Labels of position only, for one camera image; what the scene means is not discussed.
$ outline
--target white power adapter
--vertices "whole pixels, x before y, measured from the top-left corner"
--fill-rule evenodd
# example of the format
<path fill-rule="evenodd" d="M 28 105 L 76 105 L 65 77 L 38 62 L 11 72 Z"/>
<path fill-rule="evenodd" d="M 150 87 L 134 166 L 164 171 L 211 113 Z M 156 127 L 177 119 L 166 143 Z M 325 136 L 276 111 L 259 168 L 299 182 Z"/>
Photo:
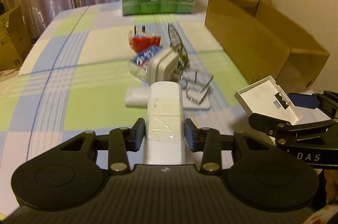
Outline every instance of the white power adapter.
<path fill-rule="evenodd" d="M 167 81 L 153 83 L 149 90 L 144 164 L 185 164 L 183 121 L 181 86 Z"/>
<path fill-rule="evenodd" d="M 148 84 L 171 81 L 179 63 L 179 58 L 179 54 L 173 51 L 171 47 L 168 47 L 151 59 L 147 70 Z"/>

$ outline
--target blue box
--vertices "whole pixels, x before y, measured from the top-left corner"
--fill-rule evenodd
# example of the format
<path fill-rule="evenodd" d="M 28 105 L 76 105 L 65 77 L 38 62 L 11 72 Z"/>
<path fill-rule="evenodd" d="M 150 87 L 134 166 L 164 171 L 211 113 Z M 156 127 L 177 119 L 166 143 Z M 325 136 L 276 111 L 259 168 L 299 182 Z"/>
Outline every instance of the blue box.
<path fill-rule="evenodd" d="M 162 47 L 158 47 L 155 45 L 152 45 L 142 52 L 140 52 L 138 55 L 132 57 L 130 61 L 137 65 L 137 66 L 144 66 L 148 61 L 152 59 L 156 54 L 158 54 L 162 50 Z"/>

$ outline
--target plaid tablecloth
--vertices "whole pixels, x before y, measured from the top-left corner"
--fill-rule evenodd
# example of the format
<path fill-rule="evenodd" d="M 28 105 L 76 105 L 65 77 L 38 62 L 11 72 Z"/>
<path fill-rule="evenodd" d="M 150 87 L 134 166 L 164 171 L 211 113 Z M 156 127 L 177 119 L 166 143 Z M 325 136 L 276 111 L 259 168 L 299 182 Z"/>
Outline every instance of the plaid tablecloth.
<path fill-rule="evenodd" d="M 168 23 L 173 23 L 191 66 L 214 74 L 211 109 L 185 111 L 185 118 L 223 134 L 245 129 L 247 116 L 234 93 L 247 82 L 204 27 L 205 14 L 205 3 L 192 15 L 122 17 L 120 3 L 61 12 L 0 94 L 0 212 L 8 215 L 18 206 L 10 180 L 25 161 L 84 130 L 107 134 L 145 117 L 146 109 L 124 105 L 126 89 L 141 85 L 127 65 L 135 55 L 127 38 L 134 24 L 146 25 L 147 34 L 160 34 L 161 44 L 168 46 Z M 142 161 L 142 152 L 129 153 L 131 166 Z M 200 157 L 187 151 L 187 162 L 199 165 Z M 97 163 L 107 168 L 107 152 L 99 152 Z M 231 165 L 230 152 L 223 152 L 223 168 Z"/>

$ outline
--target brown cardboard box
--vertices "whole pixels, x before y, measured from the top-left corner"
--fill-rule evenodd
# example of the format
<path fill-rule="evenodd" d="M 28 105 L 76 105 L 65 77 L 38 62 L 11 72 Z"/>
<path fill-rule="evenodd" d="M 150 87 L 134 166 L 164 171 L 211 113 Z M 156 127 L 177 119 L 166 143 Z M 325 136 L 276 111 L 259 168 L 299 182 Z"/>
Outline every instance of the brown cardboard box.
<path fill-rule="evenodd" d="M 3 91 L 15 80 L 19 74 L 19 69 L 10 69 L 0 72 L 0 97 Z"/>
<path fill-rule="evenodd" d="M 303 28 L 258 0 L 209 0 L 205 26 L 249 84 L 271 75 L 286 93 L 302 92 L 329 57 Z"/>
<path fill-rule="evenodd" d="M 0 71 L 21 67 L 32 48 L 21 7 L 0 16 Z"/>

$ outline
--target metal screw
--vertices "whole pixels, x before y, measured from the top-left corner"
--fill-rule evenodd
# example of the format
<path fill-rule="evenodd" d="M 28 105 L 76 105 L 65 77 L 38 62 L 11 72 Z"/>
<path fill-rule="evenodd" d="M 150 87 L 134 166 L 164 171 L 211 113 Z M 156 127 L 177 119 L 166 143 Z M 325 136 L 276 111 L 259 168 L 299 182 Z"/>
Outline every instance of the metal screw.
<path fill-rule="evenodd" d="M 216 170 L 219 169 L 219 164 L 213 163 L 213 162 L 209 162 L 209 163 L 205 163 L 202 166 L 202 168 L 205 169 L 208 172 L 215 172 Z"/>
<path fill-rule="evenodd" d="M 285 139 L 279 139 L 278 144 L 284 145 L 286 143 Z"/>
<path fill-rule="evenodd" d="M 128 166 L 125 163 L 114 163 L 110 166 L 110 168 L 116 172 L 123 172 L 127 167 Z"/>

